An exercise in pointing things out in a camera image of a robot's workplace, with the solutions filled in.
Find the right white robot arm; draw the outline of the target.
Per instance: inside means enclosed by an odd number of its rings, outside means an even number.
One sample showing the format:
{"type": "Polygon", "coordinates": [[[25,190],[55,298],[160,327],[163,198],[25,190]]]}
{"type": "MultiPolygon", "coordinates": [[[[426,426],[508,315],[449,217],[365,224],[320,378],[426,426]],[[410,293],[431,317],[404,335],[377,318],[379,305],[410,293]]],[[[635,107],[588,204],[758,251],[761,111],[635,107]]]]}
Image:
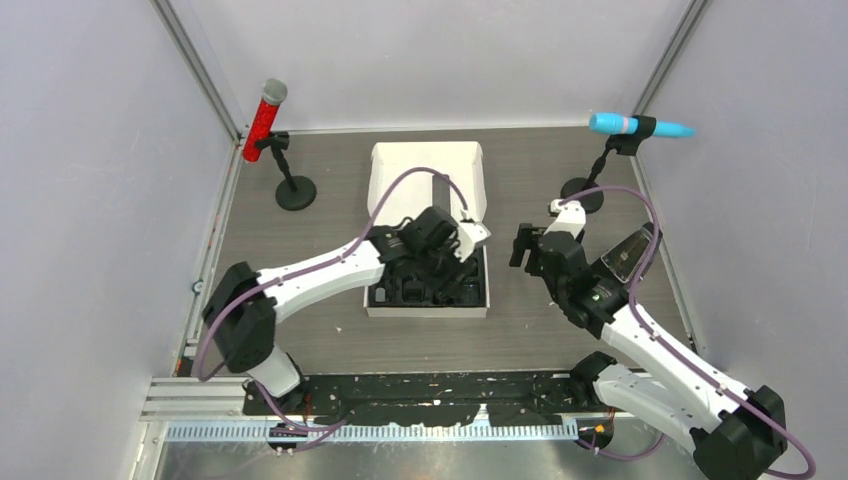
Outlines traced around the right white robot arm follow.
{"type": "Polygon", "coordinates": [[[643,224],[594,262],[568,232],[522,223],[510,265],[543,280],[566,318],[625,353],[650,373],[642,380],[603,352],[570,372],[571,397],[584,410],[625,410],[673,439],[709,479],[757,479],[783,455],[782,398],[751,390],[669,335],[641,306],[630,306],[629,281],[652,239],[643,224]]]}

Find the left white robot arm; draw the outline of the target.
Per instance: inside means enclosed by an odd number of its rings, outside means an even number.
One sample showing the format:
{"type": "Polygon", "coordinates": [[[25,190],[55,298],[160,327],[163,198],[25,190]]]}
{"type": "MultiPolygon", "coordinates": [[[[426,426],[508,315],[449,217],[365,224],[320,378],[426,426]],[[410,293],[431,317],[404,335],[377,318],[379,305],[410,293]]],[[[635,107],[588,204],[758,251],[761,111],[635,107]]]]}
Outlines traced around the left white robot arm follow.
{"type": "Polygon", "coordinates": [[[275,340],[276,327],[298,311],[386,277],[412,275],[438,296],[450,296],[472,273],[471,258],[490,237],[479,221],[454,219],[431,206],[398,225],[367,228],[329,253],[254,271],[232,265],[202,312],[206,344],[214,343],[232,373],[262,386],[280,412],[298,412],[307,398],[303,375],[275,340]]]}

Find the right black microphone stand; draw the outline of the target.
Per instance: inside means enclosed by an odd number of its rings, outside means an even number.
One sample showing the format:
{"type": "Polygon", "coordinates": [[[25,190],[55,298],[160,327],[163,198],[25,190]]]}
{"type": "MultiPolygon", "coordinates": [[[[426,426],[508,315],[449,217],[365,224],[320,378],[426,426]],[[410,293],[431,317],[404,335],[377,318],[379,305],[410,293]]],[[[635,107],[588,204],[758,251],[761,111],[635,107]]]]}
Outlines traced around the right black microphone stand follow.
{"type": "Polygon", "coordinates": [[[608,135],[602,154],[594,161],[587,177],[574,177],[564,183],[560,190],[561,198],[569,198],[577,193],[598,187],[597,180],[603,172],[607,157],[611,152],[622,156],[634,156],[641,143],[650,137],[642,135],[608,135]]]}

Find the black microphone stand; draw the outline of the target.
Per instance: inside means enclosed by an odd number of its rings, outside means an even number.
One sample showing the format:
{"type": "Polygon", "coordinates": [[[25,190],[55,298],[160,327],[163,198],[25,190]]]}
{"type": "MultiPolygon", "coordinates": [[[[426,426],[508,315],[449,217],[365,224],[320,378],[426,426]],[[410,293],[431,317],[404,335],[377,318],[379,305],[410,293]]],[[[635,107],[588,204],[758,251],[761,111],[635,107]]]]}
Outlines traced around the black microphone stand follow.
{"type": "Polygon", "coordinates": [[[561,198],[569,198],[577,193],[598,187],[597,180],[603,172],[607,157],[611,152],[622,156],[634,156],[641,143],[650,137],[642,135],[608,135],[602,154],[594,161],[587,177],[574,177],[564,183],[560,190],[561,198]]]}
{"type": "Polygon", "coordinates": [[[300,211],[309,207],[317,196],[317,187],[308,177],[293,175],[285,151],[290,146],[288,132],[272,133],[255,143],[260,150],[270,149],[284,179],[275,190],[277,205],[286,211],[300,211]]]}

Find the blue microphone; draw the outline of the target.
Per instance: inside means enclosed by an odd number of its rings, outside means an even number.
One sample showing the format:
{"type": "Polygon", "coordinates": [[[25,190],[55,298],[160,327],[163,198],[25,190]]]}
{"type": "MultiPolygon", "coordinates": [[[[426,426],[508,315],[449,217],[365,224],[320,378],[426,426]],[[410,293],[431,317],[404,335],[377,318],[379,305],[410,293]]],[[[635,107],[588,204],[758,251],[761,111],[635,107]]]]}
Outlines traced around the blue microphone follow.
{"type": "Polygon", "coordinates": [[[624,116],[611,112],[593,114],[589,128],[606,135],[642,135],[660,138],[690,138],[696,134],[694,128],[673,122],[664,122],[648,116],[624,116]]]}

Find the left black microphone stand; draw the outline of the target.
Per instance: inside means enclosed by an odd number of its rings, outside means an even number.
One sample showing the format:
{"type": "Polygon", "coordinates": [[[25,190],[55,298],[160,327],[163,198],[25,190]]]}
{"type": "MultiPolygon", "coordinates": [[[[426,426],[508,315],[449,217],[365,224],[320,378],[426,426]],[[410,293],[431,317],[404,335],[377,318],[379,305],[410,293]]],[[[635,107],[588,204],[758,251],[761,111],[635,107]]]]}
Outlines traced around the left black microphone stand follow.
{"type": "Polygon", "coordinates": [[[308,177],[293,175],[285,151],[290,146],[288,132],[272,133],[255,143],[260,150],[270,149],[284,179],[275,190],[277,205],[286,211],[300,211],[309,207],[317,196],[317,187],[308,177]]]}

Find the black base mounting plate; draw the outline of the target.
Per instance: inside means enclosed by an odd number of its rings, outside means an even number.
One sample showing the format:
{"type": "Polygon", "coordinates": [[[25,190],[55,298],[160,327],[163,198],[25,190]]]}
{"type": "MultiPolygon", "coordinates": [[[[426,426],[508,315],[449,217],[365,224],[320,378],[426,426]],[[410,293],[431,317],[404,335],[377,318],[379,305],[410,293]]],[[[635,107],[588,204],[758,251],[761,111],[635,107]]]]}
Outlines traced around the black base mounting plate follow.
{"type": "Polygon", "coordinates": [[[615,415],[567,372],[555,371],[313,375],[276,406],[320,427],[466,426],[480,413],[494,426],[541,426],[566,414],[615,415]]]}

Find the red glitter microphone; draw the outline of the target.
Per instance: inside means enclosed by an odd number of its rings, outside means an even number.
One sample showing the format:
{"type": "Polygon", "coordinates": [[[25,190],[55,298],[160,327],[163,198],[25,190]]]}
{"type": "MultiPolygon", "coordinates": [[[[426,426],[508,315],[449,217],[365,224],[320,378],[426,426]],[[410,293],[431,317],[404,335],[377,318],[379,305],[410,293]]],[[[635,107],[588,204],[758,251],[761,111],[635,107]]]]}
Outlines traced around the red glitter microphone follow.
{"type": "Polygon", "coordinates": [[[279,107],[286,100],[287,95],[288,87],[283,81],[269,78],[264,82],[262,97],[242,150],[242,158],[245,161],[249,163],[258,161],[261,149],[257,143],[270,135],[279,107]]]}

